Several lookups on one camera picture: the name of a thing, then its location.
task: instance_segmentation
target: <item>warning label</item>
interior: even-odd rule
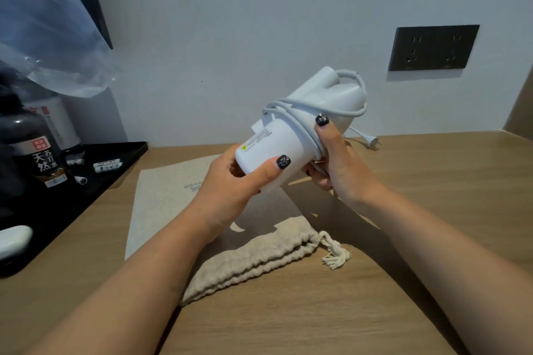
[[[256,133],[254,136],[252,136],[248,141],[241,147],[241,150],[249,151],[251,148],[253,148],[261,139],[264,139],[268,137],[269,135],[272,135],[272,132],[270,132],[268,129],[263,128],[263,130],[259,133]]]

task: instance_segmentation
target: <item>hand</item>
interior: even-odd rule
[[[380,185],[368,166],[331,123],[327,116],[316,117],[315,130],[326,147],[328,155],[323,163],[318,163],[330,175],[324,177],[311,164],[306,164],[302,171],[323,190],[335,189],[339,197],[357,212],[363,211],[368,197]]]
[[[239,146],[230,147],[211,163],[200,190],[188,206],[188,210],[194,210],[203,220],[208,242],[239,217],[250,198],[290,164],[285,155],[272,157],[245,175],[235,160],[235,150]]]

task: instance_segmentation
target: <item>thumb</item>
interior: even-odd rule
[[[285,155],[272,157],[243,178],[250,186],[250,189],[256,193],[270,181],[274,181],[289,164],[290,159]]]
[[[343,136],[325,114],[316,116],[315,131],[326,149],[328,149],[330,157],[337,156],[340,158],[348,155]]]

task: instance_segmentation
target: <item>red logo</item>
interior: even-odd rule
[[[41,151],[50,147],[46,138],[35,139],[31,141],[31,144],[33,144],[35,151]]]

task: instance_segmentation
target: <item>forearm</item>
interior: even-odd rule
[[[533,278],[402,196],[379,186],[363,214],[435,297],[473,353],[533,353]]]
[[[28,354],[153,354],[206,243],[185,209]]]

